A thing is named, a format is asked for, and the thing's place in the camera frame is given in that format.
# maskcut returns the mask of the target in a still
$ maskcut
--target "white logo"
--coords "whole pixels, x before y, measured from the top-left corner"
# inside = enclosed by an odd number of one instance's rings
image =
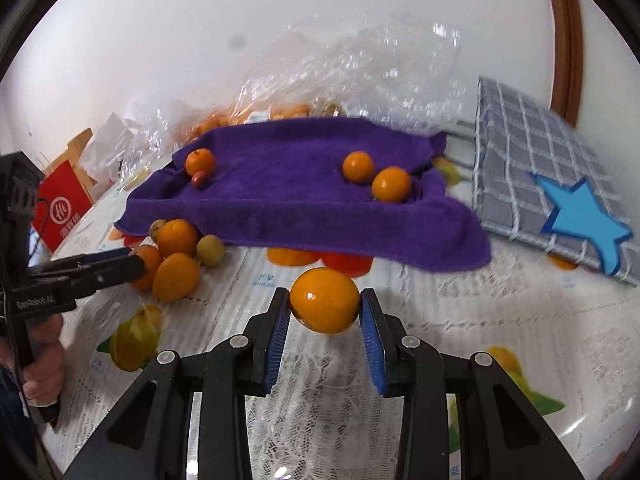
[[[59,196],[51,202],[49,214],[55,224],[65,224],[71,218],[71,204],[69,200],[63,196]]]

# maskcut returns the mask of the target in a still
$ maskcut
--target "gray plaid fabric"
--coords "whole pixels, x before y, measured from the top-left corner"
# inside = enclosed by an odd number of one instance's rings
[[[628,223],[620,196],[594,151],[557,114],[501,83],[481,78],[476,117],[474,209],[489,232],[518,240],[574,261],[600,268],[600,257],[586,240],[540,234],[554,203],[530,176],[538,173],[562,186],[587,177],[604,209]],[[640,283],[640,256],[633,239],[620,245],[615,277]]]

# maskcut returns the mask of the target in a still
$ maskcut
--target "blue gripper pad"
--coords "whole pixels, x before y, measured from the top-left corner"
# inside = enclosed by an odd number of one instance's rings
[[[360,310],[360,328],[364,339],[364,348],[367,352],[367,362],[371,373],[371,381],[382,396],[386,395],[385,353],[382,349],[382,341],[378,335],[378,328],[371,313],[371,306],[364,294],[362,309]]]
[[[290,317],[289,302],[283,301],[278,311],[278,319],[273,327],[273,332],[271,332],[271,339],[267,347],[267,356],[264,364],[265,369],[262,384],[268,394],[271,393],[271,388],[273,388],[273,385],[278,379],[280,360],[282,358],[282,351],[284,350],[284,343],[287,340]]]

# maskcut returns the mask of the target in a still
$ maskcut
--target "brown wooden trim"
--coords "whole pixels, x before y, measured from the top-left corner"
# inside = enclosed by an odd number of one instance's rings
[[[551,109],[575,127],[582,96],[584,44],[578,0],[551,0],[556,22]]]

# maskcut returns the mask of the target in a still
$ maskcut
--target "silver screw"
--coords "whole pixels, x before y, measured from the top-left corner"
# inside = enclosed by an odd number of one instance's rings
[[[420,340],[415,335],[406,335],[400,342],[406,348],[418,348],[420,346]]]
[[[235,335],[229,340],[233,348],[244,348],[249,344],[249,338],[245,335]]]
[[[485,352],[478,352],[474,359],[480,366],[491,366],[491,363],[494,362],[494,358]]]
[[[162,350],[156,359],[161,365],[167,365],[175,359],[175,354],[171,350]]]

